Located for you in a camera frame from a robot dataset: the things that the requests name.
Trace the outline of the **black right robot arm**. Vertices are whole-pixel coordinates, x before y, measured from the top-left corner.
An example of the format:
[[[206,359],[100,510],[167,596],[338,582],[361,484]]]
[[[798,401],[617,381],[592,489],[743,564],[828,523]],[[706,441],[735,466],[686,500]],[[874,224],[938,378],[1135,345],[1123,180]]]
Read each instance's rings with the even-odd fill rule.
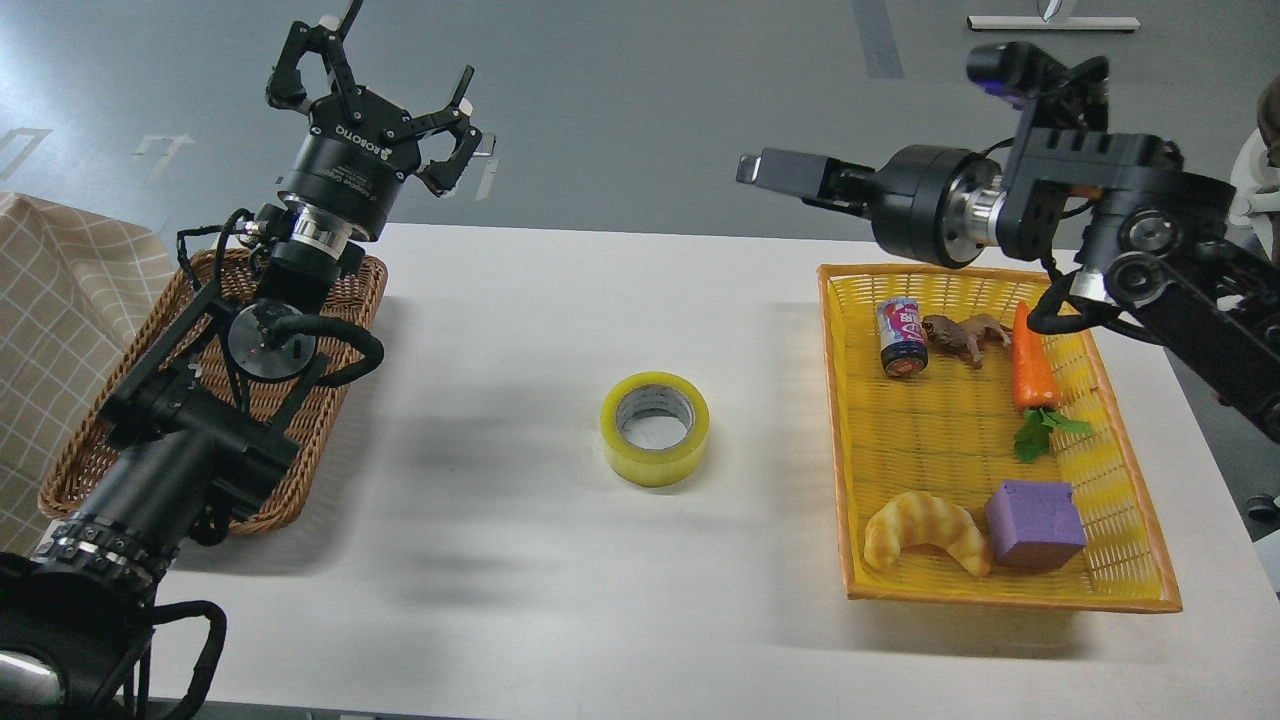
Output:
[[[874,169],[763,149],[736,179],[864,218],[899,258],[960,269],[996,247],[1039,263],[1033,331],[1162,345],[1276,439],[1277,268],[1228,240],[1234,188],[1185,170],[1158,136],[1108,131],[1105,56],[1066,67],[1029,42],[988,44],[966,77],[1021,115],[1005,161],[911,145]]]

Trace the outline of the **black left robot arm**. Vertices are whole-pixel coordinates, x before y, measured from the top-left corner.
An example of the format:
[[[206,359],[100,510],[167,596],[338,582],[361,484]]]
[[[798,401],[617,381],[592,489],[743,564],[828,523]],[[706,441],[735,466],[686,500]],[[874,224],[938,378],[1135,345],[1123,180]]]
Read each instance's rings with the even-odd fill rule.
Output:
[[[156,629],[201,618],[206,639],[170,711],[193,717],[227,615],[207,600],[160,605],[161,579],[184,541],[219,544],[268,502],[300,456],[288,428],[311,395],[381,365],[381,342],[323,304],[360,269],[404,182],[448,195],[486,137],[467,99],[472,67],[419,117],[356,81],[344,42],[360,9],[291,27],[265,97],[305,115],[308,133],[276,202],[195,229],[216,236],[206,279],[177,234],[193,296],[99,409],[116,461],[32,555],[3,555],[5,719],[145,717]]]

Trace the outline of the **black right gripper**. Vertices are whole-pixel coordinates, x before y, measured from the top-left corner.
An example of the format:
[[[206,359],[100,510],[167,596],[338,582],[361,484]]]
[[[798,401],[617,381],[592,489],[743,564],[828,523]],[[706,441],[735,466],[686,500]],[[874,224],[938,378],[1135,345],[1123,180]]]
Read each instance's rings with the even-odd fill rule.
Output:
[[[796,199],[823,199],[869,220],[886,252],[948,269],[987,245],[966,225],[972,200],[993,187],[1000,164],[966,149],[910,145],[874,169],[810,152],[763,149],[739,159],[736,182]]]

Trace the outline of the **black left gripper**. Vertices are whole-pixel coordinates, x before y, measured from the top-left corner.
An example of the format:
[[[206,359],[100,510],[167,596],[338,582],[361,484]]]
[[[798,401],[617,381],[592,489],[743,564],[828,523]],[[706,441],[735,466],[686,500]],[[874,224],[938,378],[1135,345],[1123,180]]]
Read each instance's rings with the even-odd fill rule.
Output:
[[[370,88],[360,88],[346,55],[344,41],[364,4],[351,1],[334,24],[293,23],[265,87],[270,108],[310,113],[300,63],[308,54],[321,58],[332,95],[311,106],[311,132],[293,167],[283,176],[276,196],[305,202],[352,224],[358,242],[375,242],[388,222],[404,179],[419,178],[428,192],[443,197],[454,190],[484,133],[472,123],[467,91],[475,76],[465,67],[443,109],[419,117]],[[447,158],[430,159],[420,142],[445,135]]]

